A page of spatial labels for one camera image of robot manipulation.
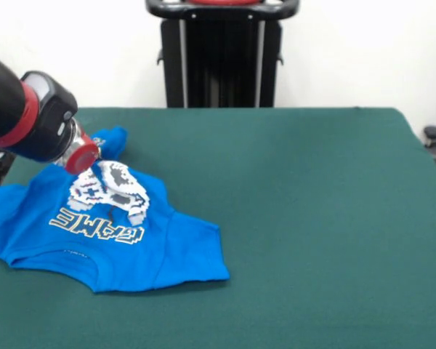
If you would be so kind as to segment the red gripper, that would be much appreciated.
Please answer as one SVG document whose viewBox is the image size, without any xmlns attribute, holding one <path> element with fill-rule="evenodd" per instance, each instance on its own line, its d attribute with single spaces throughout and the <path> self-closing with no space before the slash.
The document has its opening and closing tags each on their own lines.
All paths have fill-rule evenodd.
<svg viewBox="0 0 436 349">
<path fill-rule="evenodd" d="M 78 175 L 90 168 L 99 157 L 99 148 L 94 143 L 87 143 L 77 148 L 65 163 L 65 170 Z"/>
</svg>

